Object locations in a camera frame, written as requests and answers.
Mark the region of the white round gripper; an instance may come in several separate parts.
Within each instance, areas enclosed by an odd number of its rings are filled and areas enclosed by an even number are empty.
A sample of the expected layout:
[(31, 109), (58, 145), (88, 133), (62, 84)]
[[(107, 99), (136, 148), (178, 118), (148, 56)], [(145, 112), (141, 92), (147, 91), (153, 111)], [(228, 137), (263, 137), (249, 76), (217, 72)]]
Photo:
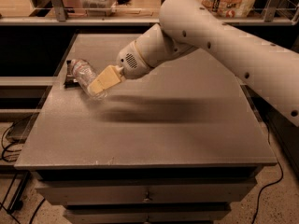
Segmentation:
[(90, 95), (96, 95), (124, 79), (138, 79), (162, 63), (175, 60), (196, 51), (196, 47), (179, 43), (166, 35), (159, 24), (153, 25), (118, 54), (116, 65), (107, 66), (88, 86)]

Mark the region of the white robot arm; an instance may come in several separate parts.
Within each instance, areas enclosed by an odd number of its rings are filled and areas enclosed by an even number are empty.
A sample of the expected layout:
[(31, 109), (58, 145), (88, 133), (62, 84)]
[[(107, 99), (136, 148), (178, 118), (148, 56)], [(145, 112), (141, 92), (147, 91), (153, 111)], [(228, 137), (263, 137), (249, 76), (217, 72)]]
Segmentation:
[(97, 95), (197, 49), (207, 51), (292, 124), (299, 125), (299, 54), (238, 30), (197, 0), (165, 0), (159, 22), (122, 49), (87, 91)]

